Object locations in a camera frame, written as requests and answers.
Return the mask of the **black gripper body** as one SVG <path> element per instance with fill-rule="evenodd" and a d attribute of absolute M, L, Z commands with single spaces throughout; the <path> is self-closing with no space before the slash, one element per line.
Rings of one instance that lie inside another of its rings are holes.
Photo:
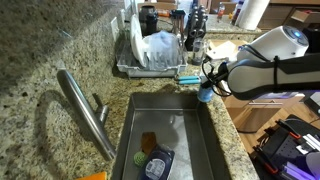
<path fill-rule="evenodd" d="M 201 88 L 204 88 L 204 89 L 213 88 L 222 80 L 227 79 L 229 70 L 227 68 L 226 62 L 222 62 L 219 65 L 217 73 L 214 73 L 214 67 L 211 67 L 211 71 L 209 73 L 206 73 L 204 65 L 205 63 L 201 65 L 201 68 L 202 68 L 202 72 L 205 75 L 206 80 L 200 85 Z"/>

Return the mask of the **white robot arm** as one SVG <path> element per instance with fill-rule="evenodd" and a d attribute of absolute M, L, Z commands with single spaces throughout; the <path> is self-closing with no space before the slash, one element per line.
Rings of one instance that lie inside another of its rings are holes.
<path fill-rule="evenodd" d="M 211 89 L 226 81 L 230 94 L 253 100 L 269 93 L 320 91 L 320 54 L 309 54 L 307 37 L 297 28 L 279 26 L 241 45 L 235 61 L 222 62 L 201 84 Z"/>

